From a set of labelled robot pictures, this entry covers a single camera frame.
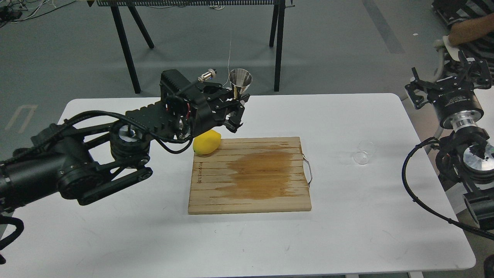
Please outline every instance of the white table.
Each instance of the white table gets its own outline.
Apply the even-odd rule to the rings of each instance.
[[[62,119],[157,100],[76,99]],[[85,207],[54,194],[18,209],[26,229],[2,252],[0,277],[294,276],[475,265],[463,231],[421,209],[403,188],[403,160],[419,140],[396,95],[252,96],[243,120],[236,134],[216,130],[224,138],[300,136],[314,175],[312,211],[188,215],[192,149],[172,155],[152,144],[154,174],[144,182]],[[364,166],[351,158],[362,140],[378,147]],[[108,160],[109,148],[95,159]],[[456,219],[425,152],[408,173],[425,203]]]

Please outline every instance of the wooden cutting board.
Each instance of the wooden cutting board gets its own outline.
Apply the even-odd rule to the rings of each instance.
[[[189,214],[310,211],[299,137],[222,139],[194,154]]]

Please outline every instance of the cup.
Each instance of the cup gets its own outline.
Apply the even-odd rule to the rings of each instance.
[[[228,79],[233,88],[234,99],[237,99],[252,83],[252,74],[245,69],[233,69],[228,74]]]
[[[357,146],[357,152],[353,154],[353,160],[360,165],[365,165],[375,154],[376,147],[372,142],[362,141]]]

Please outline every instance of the gray floor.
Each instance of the gray floor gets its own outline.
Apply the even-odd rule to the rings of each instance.
[[[8,24],[0,29],[0,159],[17,147],[29,146],[30,136],[56,122],[74,98],[159,96],[160,73],[171,68],[193,79],[213,67],[223,83],[230,42],[230,68],[253,74],[252,95],[391,92],[405,98],[411,68],[417,67],[423,78],[430,77],[437,64],[432,43],[447,33],[431,11],[431,2],[295,0],[296,7],[286,11],[279,93],[273,92],[275,51],[267,46],[270,7],[227,6],[220,11],[140,7],[155,49],[147,48],[130,13],[122,8],[143,90],[140,95],[133,93],[109,8],[89,8],[81,1],[34,20]],[[431,136],[437,124],[432,108],[415,111],[409,100],[403,104],[419,137]],[[24,127],[28,108],[11,122],[21,105],[36,105]],[[348,107],[351,113],[352,104]],[[468,221],[464,213],[459,217]],[[477,256],[475,268],[424,273],[424,277],[482,277],[482,262],[494,253],[492,244],[472,236],[469,240]],[[405,278],[407,274],[361,277]]]

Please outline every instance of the person's arm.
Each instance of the person's arm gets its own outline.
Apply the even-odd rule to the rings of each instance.
[[[479,39],[492,31],[494,31],[494,13],[453,24],[449,39],[452,46],[457,46]]]

